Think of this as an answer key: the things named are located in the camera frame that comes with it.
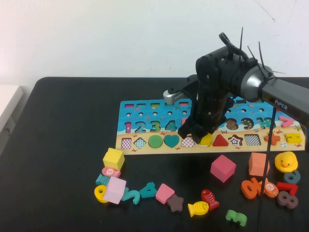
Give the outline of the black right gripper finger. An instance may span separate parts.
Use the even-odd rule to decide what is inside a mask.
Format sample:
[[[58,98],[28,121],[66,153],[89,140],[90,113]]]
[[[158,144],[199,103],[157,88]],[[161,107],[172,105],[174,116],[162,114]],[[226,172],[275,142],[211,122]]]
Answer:
[[[193,140],[199,144],[202,140],[203,137],[207,135],[212,135],[209,131],[207,131],[205,128],[200,127],[200,126],[193,126],[192,128],[192,138]]]
[[[181,137],[187,137],[187,135],[192,134],[192,128],[195,126],[195,122],[191,118],[187,118],[183,121],[181,127],[178,129],[178,134]]]

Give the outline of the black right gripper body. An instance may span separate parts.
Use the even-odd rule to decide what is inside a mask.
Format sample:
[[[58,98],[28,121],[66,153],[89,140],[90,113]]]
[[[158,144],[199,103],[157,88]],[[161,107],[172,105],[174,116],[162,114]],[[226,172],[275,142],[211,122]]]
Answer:
[[[190,133],[213,133],[223,123],[228,91],[198,82],[197,101],[190,115]]]

